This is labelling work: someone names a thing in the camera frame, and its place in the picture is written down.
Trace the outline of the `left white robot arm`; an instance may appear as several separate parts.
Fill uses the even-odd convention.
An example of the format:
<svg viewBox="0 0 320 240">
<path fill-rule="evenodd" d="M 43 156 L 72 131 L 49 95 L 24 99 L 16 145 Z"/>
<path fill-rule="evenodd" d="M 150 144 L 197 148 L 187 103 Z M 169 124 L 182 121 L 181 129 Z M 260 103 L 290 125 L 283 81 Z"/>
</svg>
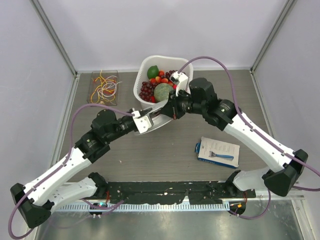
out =
<svg viewBox="0 0 320 240">
<path fill-rule="evenodd" d="M 98 173 L 92 173 L 84 180 L 64 187 L 64 183 L 81 170 L 89 167 L 110 150 L 110 143 L 130 132 L 146 133 L 154 125 L 154 106 L 142 110 L 131 109 L 121 112 L 103 106 L 92 120 L 91 129 L 78 141 L 71 142 L 67 154 L 39 177 L 26 184 L 16 183 L 10 188 L 15 204 L 30 229 L 44 222 L 63 205 L 92 197 L 100 200 L 107 192 L 107 183 Z"/>
</svg>

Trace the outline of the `white perforated cable spool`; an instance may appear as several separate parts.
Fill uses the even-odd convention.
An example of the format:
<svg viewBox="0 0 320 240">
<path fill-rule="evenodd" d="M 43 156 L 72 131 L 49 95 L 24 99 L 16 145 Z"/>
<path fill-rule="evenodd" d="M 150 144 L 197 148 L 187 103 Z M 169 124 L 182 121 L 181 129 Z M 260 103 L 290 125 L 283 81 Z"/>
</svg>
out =
<svg viewBox="0 0 320 240">
<path fill-rule="evenodd" d="M 153 103 L 153 104 L 148 105 L 147 107 L 143 108 L 143 109 L 146 109 L 146 108 L 151 107 L 156 110 L 156 117 L 152 119 L 153 126 L 146 133 L 152 132 L 152 131 L 166 125 L 167 123 L 169 123 L 172 120 L 172 118 L 160 114 L 161 108 L 163 108 L 167 102 L 168 102 L 168 100 L 164 100 L 164 101 L 161 101 L 158 103 Z"/>
</svg>

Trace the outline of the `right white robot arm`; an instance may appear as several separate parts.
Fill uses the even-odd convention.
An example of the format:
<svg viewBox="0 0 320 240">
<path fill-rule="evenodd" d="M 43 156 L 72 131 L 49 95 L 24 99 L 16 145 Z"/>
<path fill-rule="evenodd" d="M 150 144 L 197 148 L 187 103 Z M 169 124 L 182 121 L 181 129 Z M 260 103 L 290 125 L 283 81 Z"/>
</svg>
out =
<svg viewBox="0 0 320 240">
<path fill-rule="evenodd" d="M 235 137 L 266 164 L 266 168 L 251 171 L 236 170 L 227 179 L 226 193 L 233 198 L 250 189 L 267 189 L 285 197 L 303 172 L 308 154 L 288 148 L 256 126 L 235 104 L 219 99 L 213 84 L 205 78 L 196 78 L 189 84 L 190 93 L 171 92 L 160 113 L 180 119 L 186 113 L 201 115 L 211 126 Z"/>
</svg>

